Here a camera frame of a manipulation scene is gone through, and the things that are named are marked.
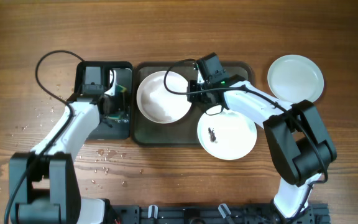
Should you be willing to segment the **green yellow sponge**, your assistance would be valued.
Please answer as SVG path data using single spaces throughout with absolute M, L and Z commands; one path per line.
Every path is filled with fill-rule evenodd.
M 112 109 L 108 115 L 108 119 L 122 120 L 126 117 L 126 95 L 127 88 L 122 85 L 114 85 L 108 93 Z

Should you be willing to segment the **white plate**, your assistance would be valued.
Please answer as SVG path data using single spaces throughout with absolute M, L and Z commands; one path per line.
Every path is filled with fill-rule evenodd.
M 186 95 L 176 95 L 166 90 L 163 79 L 166 71 L 147 76 L 139 85 L 136 102 L 140 112 L 149 120 L 168 124 L 182 119 L 191 108 Z
M 257 128 L 248 117 L 221 106 L 201 115 L 197 136 L 206 152 L 222 160 L 240 159 L 254 148 Z

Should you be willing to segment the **pale green plate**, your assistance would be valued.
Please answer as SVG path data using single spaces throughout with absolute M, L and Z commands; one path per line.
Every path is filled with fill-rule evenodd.
M 278 99 L 291 103 L 315 102 L 324 91 L 321 70 L 301 55 L 284 55 L 276 59 L 267 72 L 267 81 Z

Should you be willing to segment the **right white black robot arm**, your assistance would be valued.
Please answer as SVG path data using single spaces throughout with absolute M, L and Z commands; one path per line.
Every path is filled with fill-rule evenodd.
M 314 103 L 274 98 L 236 76 L 215 85 L 190 80 L 191 103 L 212 103 L 243 114 L 264 129 L 272 162 L 281 181 L 273 204 L 286 221 L 307 207 L 316 184 L 328 181 L 327 169 L 337 158 L 334 143 Z

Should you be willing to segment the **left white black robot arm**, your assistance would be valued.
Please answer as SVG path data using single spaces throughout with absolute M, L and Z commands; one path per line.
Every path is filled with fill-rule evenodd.
M 65 103 L 65 112 L 28 153 L 9 161 L 5 223 L 107 223 L 114 212 L 107 200 L 80 195 L 74 160 L 117 96 L 116 71 L 91 67 L 85 84 Z

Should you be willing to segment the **small black water tray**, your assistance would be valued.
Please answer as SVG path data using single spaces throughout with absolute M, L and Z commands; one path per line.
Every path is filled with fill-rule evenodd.
M 126 117 L 122 120 L 107 120 L 107 124 L 101 120 L 98 126 L 89 134 L 89 140 L 115 140 L 127 139 L 130 135 L 130 117 L 132 100 L 132 69 L 129 62 L 102 62 L 85 61 L 80 62 L 76 68 L 75 87 L 73 92 L 79 94 L 77 100 L 90 102 L 98 106 L 98 100 L 101 95 L 82 94 L 82 84 L 86 67 L 102 67 L 113 69 L 116 72 L 116 84 L 127 88 L 126 95 Z

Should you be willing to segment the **black mounting rail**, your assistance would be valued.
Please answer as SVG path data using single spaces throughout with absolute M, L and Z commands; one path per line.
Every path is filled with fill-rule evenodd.
M 215 207 L 109 206 L 104 223 L 112 224 L 264 224 L 290 223 L 271 203 Z

